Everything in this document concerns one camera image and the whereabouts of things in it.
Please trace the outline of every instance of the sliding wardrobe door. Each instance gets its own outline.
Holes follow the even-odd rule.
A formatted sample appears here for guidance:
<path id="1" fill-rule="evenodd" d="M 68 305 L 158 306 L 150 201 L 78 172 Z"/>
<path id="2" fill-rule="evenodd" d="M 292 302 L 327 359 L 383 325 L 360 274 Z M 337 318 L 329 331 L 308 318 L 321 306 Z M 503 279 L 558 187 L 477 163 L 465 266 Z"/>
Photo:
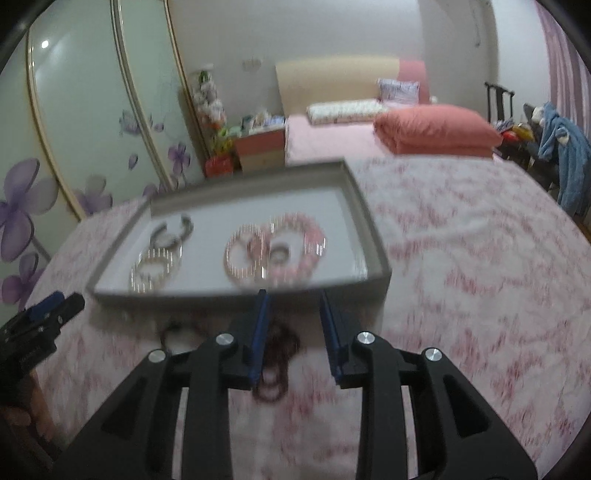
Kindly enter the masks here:
<path id="1" fill-rule="evenodd" d="M 203 180 L 198 132 L 189 114 L 163 0 L 114 0 L 121 40 L 150 134 L 173 183 Z"/>
<path id="2" fill-rule="evenodd" d="M 56 0 L 30 29 L 30 69 L 56 169 L 86 215 L 169 184 L 126 91 L 109 0 Z"/>
<path id="3" fill-rule="evenodd" d="M 78 223 L 35 128 L 25 42 L 0 74 L 0 325 L 24 307 L 51 256 Z"/>

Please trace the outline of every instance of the silver screw head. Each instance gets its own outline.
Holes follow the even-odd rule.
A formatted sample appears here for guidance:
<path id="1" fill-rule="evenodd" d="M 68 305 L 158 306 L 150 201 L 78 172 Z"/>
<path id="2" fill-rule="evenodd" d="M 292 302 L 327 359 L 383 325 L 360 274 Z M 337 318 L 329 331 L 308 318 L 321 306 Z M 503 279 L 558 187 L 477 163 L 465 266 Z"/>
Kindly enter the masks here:
<path id="1" fill-rule="evenodd" d="M 230 345 L 234 341 L 234 336 L 231 333 L 220 333 L 216 337 L 218 345 Z"/>
<path id="2" fill-rule="evenodd" d="M 427 357 L 427 360 L 430 360 L 431 362 L 438 362 L 443 358 L 441 351 L 436 348 L 427 349 L 425 356 Z"/>
<path id="3" fill-rule="evenodd" d="M 375 342 L 375 336 L 371 332 L 361 332 L 357 336 L 357 341 L 364 345 L 371 345 Z"/>
<path id="4" fill-rule="evenodd" d="M 148 360 L 153 364 L 159 364 L 164 359 L 166 359 L 166 353 L 164 350 L 152 350 L 148 355 Z"/>

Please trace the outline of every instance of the blue jacket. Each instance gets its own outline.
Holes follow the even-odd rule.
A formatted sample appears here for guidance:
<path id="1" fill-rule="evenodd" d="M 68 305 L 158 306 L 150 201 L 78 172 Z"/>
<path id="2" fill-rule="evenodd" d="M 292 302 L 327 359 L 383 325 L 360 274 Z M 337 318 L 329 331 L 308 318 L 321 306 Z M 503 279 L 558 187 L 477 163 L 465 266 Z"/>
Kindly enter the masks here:
<path id="1" fill-rule="evenodd" d="M 544 120 L 538 156 L 542 160 L 550 160 L 558 147 L 558 204 L 570 216 L 575 213 L 584 215 L 591 186 L 591 144 L 581 129 L 568 118 L 560 116 L 550 102 L 544 105 Z"/>

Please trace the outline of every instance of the beige headboard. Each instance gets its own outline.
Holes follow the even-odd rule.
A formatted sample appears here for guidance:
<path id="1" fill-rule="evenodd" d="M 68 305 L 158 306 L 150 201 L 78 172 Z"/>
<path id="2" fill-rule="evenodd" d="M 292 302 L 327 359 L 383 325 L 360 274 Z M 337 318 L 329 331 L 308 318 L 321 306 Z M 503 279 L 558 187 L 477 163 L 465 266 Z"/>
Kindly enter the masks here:
<path id="1" fill-rule="evenodd" d="M 379 78 L 396 79 L 394 57 L 347 56 L 284 61 L 277 80 L 285 116 L 305 113 L 312 103 L 377 98 Z"/>

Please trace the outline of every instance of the human hand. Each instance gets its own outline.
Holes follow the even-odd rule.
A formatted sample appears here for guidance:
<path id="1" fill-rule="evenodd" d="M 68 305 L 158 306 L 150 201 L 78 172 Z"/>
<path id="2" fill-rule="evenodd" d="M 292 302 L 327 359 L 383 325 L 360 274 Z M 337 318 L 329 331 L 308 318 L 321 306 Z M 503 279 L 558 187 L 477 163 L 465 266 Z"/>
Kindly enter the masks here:
<path id="1" fill-rule="evenodd" d="M 28 411 L 18 407 L 0 406 L 0 414 L 8 424 L 16 427 L 28 427 L 32 422 L 39 436 L 49 442 L 53 438 L 56 427 L 53 424 L 49 408 L 39 386 L 37 374 L 35 372 L 30 373 L 30 378 L 32 389 Z"/>

